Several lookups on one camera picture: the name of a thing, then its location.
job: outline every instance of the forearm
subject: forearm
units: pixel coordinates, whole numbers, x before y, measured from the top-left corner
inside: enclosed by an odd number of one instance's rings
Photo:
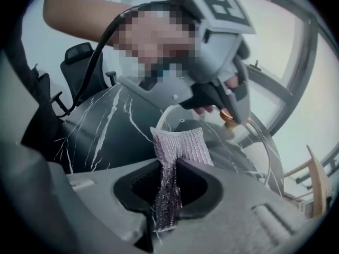
[[[105,0],[45,0],[43,18],[53,29],[98,42],[112,20],[130,7]],[[116,44],[118,38],[109,44]]]

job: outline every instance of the black office chair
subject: black office chair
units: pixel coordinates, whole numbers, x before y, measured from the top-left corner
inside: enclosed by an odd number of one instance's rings
[[[61,63],[60,68],[66,78],[72,98],[79,91],[84,80],[88,62],[90,61],[93,48],[89,42],[81,43],[69,48],[65,53],[65,60]],[[115,71],[106,72],[106,76],[110,78],[112,86],[115,85]],[[90,84],[82,94],[78,104],[92,97],[96,93],[108,88],[102,72],[102,52],[95,66]]]
[[[60,100],[60,95],[63,93],[62,91],[58,92],[56,95],[54,95],[53,97],[51,97],[51,85],[50,85],[50,78],[49,78],[49,74],[45,73],[43,75],[41,75],[39,77],[39,72],[37,70],[37,65],[35,65],[35,67],[32,69],[33,74],[35,75],[35,77],[38,80],[38,85],[42,91],[42,93],[44,93],[50,100],[49,102],[52,104],[54,102],[56,102],[60,108],[64,111],[67,112],[67,107],[64,105],[64,103]]]

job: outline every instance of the glittery fabric strip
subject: glittery fabric strip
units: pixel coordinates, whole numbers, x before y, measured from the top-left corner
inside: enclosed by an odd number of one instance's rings
[[[176,160],[194,160],[213,166],[201,128],[185,132],[166,132],[150,128],[158,161],[162,165],[160,188],[155,198],[155,231],[175,228],[182,208],[176,183]]]

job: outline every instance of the wooden furniture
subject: wooden furniture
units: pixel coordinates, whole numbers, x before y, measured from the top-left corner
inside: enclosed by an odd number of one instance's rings
[[[318,215],[325,214],[327,211],[326,199],[327,197],[331,195],[331,184],[330,184],[329,178],[327,177],[324,171],[324,167],[321,165],[319,160],[315,157],[314,153],[312,152],[309,146],[307,146],[307,149],[311,155],[311,159],[309,159],[308,161],[306,161],[304,164],[300,165],[299,167],[284,174],[284,178],[289,177],[290,175],[297,173],[303,170],[304,168],[309,169],[309,174],[311,177],[312,188],[313,188],[312,217],[316,217]]]

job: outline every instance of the black marble table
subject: black marble table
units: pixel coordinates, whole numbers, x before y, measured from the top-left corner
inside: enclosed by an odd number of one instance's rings
[[[150,127],[156,127],[161,111],[120,84],[94,95],[78,106],[61,127],[55,140],[55,162],[69,174],[125,166],[156,158]],[[169,112],[164,130],[184,131],[201,127],[216,167],[245,173],[277,194],[283,194],[283,172],[278,150],[267,129],[257,117],[252,121],[260,135],[249,131],[239,143],[233,133],[216,124],[197,120],[191,111],[179,107]],[[271,158],[266,173],[259,172],[243,148],[265,142]]]

